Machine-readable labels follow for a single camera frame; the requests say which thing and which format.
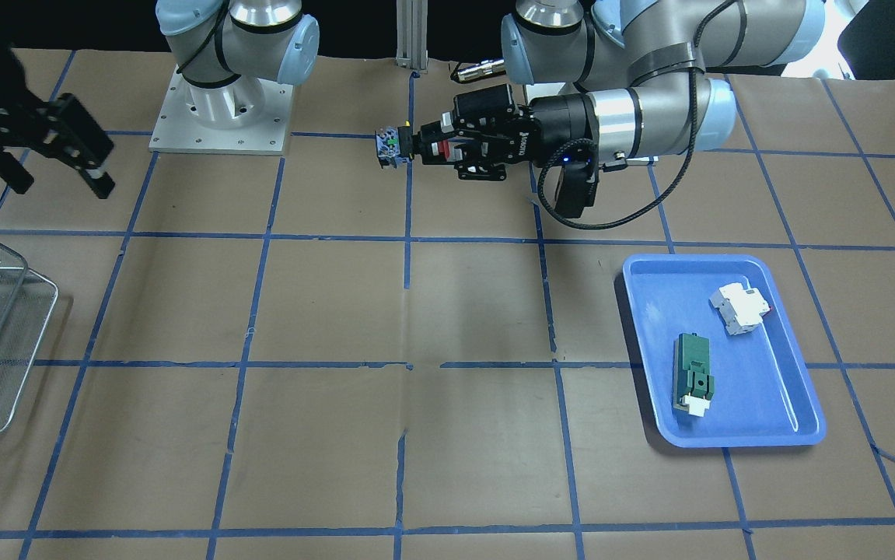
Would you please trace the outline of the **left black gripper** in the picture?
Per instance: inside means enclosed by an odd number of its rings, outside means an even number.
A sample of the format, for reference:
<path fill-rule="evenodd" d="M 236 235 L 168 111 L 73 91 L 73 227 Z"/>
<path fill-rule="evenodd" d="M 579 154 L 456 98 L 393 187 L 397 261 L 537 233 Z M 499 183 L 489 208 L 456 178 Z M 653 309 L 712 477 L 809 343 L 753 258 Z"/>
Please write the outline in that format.
<path fill-rule="evenodd" d="M 540 144 L 542 131 L 532 107 L 519 105 L 511 86 L 490 86 L 455 96 L 451 111 L 416 132 L 416 149 L 425 149 L 425 164 L 452 167 L 459 180 L 501 182 L 510 164 L 530 162 L 543 169 L 553 156 L 560 166 L 591 159 L 599 170 L 596 148 L 567 146 L 592 139 L 569 139 L 549 155 Z"/>

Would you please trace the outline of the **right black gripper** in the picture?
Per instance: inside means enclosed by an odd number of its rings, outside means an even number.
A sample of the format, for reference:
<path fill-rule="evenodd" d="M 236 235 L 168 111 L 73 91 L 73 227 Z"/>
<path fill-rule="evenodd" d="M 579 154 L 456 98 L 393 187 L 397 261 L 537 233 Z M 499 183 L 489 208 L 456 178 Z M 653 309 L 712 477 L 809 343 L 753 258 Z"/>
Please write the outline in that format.
<path fill-rule="evenodd" d="M 114 143 L 73 93 L 40 100 L 0 25 L 0 178 L 15 194 L 27 194 L 34 178 L 4 148 L 34 149 L 77 170 L 96 198 L 107 199 L 114 180 L 107 162 Z"/>

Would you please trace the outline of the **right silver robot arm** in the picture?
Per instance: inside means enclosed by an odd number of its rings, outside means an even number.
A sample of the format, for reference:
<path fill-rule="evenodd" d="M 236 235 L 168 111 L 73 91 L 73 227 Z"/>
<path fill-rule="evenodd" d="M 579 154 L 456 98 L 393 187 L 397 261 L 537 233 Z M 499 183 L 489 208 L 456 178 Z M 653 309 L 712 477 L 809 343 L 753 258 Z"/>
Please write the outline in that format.
<path fill-rule="evenodd" d="M 300 1 L 159 1 L 156 18 L 176 58 L 149 148 L 198 155 L 279 156 L 296 86 L 318 56 L 320 26 Z M 25 194 L 33 177 L 12 149 L 66 164 L 97 198 L 114 180 L 112 138 L 71 93 L 42 100 L 26 84 L 0 28 L 0 178 Z"/>

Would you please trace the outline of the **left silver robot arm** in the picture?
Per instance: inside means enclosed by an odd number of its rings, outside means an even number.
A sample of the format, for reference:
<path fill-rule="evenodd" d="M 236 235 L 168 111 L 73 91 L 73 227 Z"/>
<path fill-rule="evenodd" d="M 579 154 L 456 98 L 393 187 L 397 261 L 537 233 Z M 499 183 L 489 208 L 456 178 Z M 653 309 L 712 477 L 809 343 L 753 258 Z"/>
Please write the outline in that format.
<path fill-rule="evenodd" d="M 501 21 L 511 84 L 561 91 L 518 105 L 511 86 L 464 93 L 412 135 L 412 156 L 462 180 L 504 180 L 587 138 L 597 159 L 712 150 L 736 120 L 732 90 L 710 68 L 798 61 L 825 23 L 821 1 L 519 1 Z"/>

